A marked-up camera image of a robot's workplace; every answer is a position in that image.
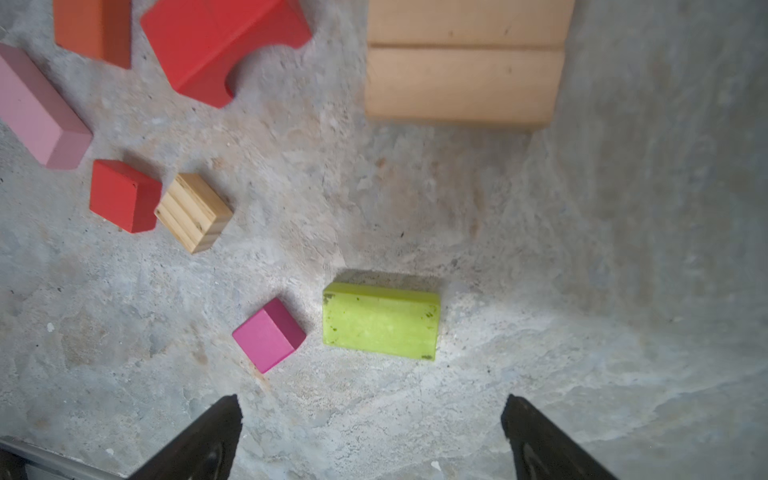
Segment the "red arch block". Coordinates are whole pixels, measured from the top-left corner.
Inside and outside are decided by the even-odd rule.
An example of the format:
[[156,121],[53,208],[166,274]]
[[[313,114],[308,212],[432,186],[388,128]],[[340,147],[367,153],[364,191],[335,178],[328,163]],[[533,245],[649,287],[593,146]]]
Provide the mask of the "red arch block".
[[233,100],[227,76],[245,56],[312,38],[300,3],[286,0],[160,0],[140,25],[172,89],[215,108]]

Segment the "pink wood block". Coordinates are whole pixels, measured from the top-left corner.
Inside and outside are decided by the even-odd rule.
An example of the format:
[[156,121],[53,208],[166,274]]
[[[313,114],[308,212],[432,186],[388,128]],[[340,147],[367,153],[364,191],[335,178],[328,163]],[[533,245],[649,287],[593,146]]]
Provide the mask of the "pink wood block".
[[21,49],[1,45],[1,120],[53,170],[80,165],[93,134]]

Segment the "small striped wood cube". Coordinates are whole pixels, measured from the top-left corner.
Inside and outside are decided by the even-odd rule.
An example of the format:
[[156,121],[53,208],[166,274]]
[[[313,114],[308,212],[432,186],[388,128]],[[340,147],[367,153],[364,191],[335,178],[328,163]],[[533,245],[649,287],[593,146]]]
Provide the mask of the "small striped wood cube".
[[196,173],[179,173],[155,208],[157,219],[190,253],[210,249],[233,211]]

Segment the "magenta cube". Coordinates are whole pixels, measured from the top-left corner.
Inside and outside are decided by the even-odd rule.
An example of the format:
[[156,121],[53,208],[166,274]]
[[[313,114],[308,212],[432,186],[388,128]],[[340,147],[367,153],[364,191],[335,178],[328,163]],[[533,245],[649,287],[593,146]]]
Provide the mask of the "magenta cube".
[[279,298],[265,304],[232,336],[261,374],[292,355],[307,337]]

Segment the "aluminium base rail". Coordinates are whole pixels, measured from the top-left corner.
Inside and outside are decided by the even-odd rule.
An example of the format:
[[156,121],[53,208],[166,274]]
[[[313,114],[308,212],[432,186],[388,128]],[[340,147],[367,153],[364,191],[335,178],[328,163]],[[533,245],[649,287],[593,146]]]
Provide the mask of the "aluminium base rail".
[[120,480],[121,476],[11,437],[2,437],[1,478]]

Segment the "lime green block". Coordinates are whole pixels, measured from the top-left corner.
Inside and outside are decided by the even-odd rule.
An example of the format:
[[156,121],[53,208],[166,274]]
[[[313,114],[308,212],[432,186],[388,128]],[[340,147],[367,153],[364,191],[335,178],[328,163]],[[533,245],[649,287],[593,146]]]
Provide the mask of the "lime green block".
[[433,361],[440,315],[436,293],[333,282],[323,291],[323,343]]

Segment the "orange wood block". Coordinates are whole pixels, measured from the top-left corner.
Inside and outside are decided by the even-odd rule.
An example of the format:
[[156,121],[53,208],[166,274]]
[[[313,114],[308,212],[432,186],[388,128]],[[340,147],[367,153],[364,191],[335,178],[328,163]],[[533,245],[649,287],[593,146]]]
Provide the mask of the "orange wood block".
[[57,46],[131,68],[131,0],[54,0],[53,20]]

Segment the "small red cube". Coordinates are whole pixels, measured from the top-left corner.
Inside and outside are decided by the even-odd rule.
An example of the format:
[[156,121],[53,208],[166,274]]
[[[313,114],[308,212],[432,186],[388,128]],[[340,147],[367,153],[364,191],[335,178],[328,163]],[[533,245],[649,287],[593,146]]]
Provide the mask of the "small red cube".
[[90,210],[129,233],[156,227],[155,209],[162,183],[118,160],[97,159],[92,166]]

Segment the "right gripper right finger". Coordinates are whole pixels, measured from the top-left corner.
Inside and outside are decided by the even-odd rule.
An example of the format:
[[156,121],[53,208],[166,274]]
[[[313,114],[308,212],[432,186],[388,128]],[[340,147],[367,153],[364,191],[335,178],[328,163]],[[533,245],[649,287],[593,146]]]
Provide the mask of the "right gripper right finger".
[[524,397],[508,396],[501,425],[518,479],[617,479]]

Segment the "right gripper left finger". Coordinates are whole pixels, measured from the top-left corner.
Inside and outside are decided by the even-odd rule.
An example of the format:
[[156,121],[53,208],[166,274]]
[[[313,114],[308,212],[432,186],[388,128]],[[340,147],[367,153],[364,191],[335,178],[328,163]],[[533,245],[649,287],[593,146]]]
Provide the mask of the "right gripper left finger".
[[228,479],[242,420],[238,397],[222,397],[129,479]]

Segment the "natural wood plank block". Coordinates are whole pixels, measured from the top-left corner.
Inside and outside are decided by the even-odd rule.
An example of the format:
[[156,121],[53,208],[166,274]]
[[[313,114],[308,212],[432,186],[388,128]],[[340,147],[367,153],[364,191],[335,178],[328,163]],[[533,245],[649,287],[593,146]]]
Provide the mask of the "natural wood plank block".
[[371,1],[367,43],[375,46],[560,48],[573,1]]

